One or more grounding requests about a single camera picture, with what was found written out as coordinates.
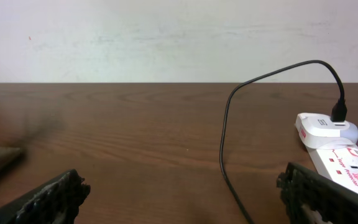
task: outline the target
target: white power strip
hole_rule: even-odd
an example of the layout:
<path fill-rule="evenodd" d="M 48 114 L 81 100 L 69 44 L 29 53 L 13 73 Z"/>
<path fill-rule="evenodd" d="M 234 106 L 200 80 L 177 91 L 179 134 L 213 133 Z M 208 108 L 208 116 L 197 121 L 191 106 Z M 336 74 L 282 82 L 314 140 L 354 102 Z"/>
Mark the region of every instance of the white power strip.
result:
<path fill-rule="evenodd" d="M 358 129 L 350 122 L 334 123 L 323 114 L 301 113 L 295 126 L 317 172 L 358 193 Z M 325 223 L 318 212 L 304 207 L 315 223 Z"/>

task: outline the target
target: wood grain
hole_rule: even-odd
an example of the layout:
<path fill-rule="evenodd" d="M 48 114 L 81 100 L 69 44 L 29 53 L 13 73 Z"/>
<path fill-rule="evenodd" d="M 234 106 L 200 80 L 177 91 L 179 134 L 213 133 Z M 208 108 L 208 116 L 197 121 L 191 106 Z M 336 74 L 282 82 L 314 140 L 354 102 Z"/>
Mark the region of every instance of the wood grain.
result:
<path fill-rule="evenodd" d="M 92 187 L 76 223 L 245 223 L 219 170 L 224 107 L 235 84 L 0 84 L 0 146 L 27 159 L 0 179 L 0 206 L 66 169 Z M 358 84 L 346 84 L 358 126 Z M 293 126 L 329 114 L 335 84 L 257 83 L 229 112 L 224 160 L 256 223 L 288 223 L 275 181 L 313 164 Z"/>

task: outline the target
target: brown wooden surface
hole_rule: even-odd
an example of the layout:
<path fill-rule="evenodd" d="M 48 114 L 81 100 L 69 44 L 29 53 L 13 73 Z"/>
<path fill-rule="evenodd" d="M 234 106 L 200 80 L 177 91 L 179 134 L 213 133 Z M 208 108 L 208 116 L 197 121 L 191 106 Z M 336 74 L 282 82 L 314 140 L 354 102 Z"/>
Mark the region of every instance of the brown wooden surface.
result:
<path fill-rule="evenodd" d="M 66 169 L 91 185 L 76 223 L 245 223 L 219 170 L 235 84 L 0 84 L 0 146 L 27 159 L 0 179 L 0 206 Z M 345 85 L 358 126 L 358 84 Z M 229 112 L 228 175 L 256 223 L 288 223 L 275 187 L 288 162 L 314 169 L 293 125 L 330 114 L 335 84 L 252 84 Z"/>

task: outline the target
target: black cable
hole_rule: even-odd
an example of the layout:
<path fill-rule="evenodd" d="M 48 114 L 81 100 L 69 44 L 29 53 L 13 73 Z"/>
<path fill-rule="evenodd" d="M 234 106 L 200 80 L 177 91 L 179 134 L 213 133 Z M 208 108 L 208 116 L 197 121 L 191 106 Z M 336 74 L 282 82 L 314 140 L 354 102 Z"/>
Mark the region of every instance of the black cable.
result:
<path fill-rule="evenodd" d="M 230 183 L 230 180 L 229 178 L 227 177 L 227 174 L 226 174 L 226 171 L 224 169 L 224 164 L 223 164 L 223 146 L 224 146 L 224 137 L 225 137 L 225 134 L 226 134 L 226 123 L 227 123 L 227 114 L 229 113 L 229 106 L 230 106 L 230 101 L 231 101 L 231 98 L 233 97 L 233 95 L 235 94 L 235 92 L 237 90 L 239 90 L 241 87 L 243 86 L 246 86 L 250 83 L 253 83 L 253 82 L 256 82 L 258 80 L 261 80 L 263 78 L 267 78 L 267 77 L 270 77 L 272 75 L 275 75 L 275 74 L 278 74 L 280 72 L 284 72 L 284 71 L 287 71 L 289 69 L 293 69 L 293 68 L 296 68 L 296 67 L 299 67 L 299 66 L 302 66 L 302 65 L 308 65 L 308 64 L 311 64 L 311 63 L 319 63 L 321 65 L 324 65 L 326 68 L 328 68 L 328 70 L 332 73 L 332 75 L 334 76 L 337 84 L 338 84 L 338 87 L 339 87 L 339 91 L 341 92 L 341 96 L 338 100 L 338 102 L 345 102 L 345 92 L 344 92 L 344 89 L 343 89 L 343 85 L 342 85 L 342 82 L 341 82 L 341 79 L 339 79 L 337 73 L 335 72 L 335 70 L 332 68 L 332 66 L 330 66 L 328 63 L 324 62 L 324 61 L 321 61 L 321 60 L 309 60 L 309 61 L 305 61 L 305 62 L 300 62 L 300 63 L 296 63 L 294 65 L 290 65 L 288 67 L 285 67 L 285 68 L 281 68 L 277 71 L 274 71 L 274 72 L 270 72 L 266 75 L 261 75 L 257 78 L 253 78 L 249 81 L 246 81 L 244 83 L 241 83 L 240 85 L 238 85 L 237 87 L 235 87 L 235 89 L 230 93 L 229 95 L 229 98 L 227 99 L 227 104 L 226 104 L 226 110 L 224 112 L 224 119 L 223 119 L 223 130 L 222 130 L 222 138 L 221 138 L 221 147 L 220 147 L 220 150 L 219 150 L 219 163 L 221 165 L 221 172 L 222 172 L 222 175 L 223 175 L 223 178 L 224 180 L 226 181 L 227 183 L 227 186 L 229 187 L 231 193 L 233 194 L 233 197 L 234 199 L 236 200 L 242 214 L 244 215 L 244 217 L 246 218 L 247 222 L 250 223 L 250 224 L 253 224 L 254 221 L 252 221 L 251 219 L 251 216 L 248 214 L 246 208 L 244 208 L 239 196 L 237 195 L 236 191 L 234 190 L 233 186 L 231 185 Z"/>

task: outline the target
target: white wall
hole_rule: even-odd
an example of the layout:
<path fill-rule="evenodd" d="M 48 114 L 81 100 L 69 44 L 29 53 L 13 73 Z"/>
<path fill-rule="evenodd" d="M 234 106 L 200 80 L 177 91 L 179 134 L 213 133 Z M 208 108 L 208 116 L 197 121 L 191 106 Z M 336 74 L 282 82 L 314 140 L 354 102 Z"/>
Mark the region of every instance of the white wall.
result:
<path fill-rule="evenodd" d="M 0 0 L 0 82 L 241 82 L 309 59 L 358 82 L 358 1 Z"/>

